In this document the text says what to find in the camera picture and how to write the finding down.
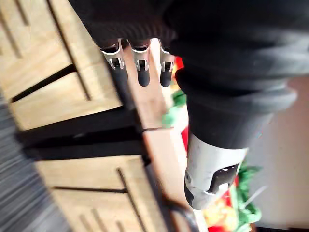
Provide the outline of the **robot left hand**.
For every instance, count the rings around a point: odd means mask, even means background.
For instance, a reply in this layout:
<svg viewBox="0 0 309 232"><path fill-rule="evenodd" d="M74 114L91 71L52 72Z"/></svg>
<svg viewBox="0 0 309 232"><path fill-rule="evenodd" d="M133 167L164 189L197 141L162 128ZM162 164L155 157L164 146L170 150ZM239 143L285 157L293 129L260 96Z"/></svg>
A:
<svg viewBox="0 0 309 232"><path fill-rule="evenodd" d="M306 0L72 0L100 48L108 40L167 42L184 67L189 205L206 208L233 182L250 142L296 93L287 81L309 73Z"/></svg>

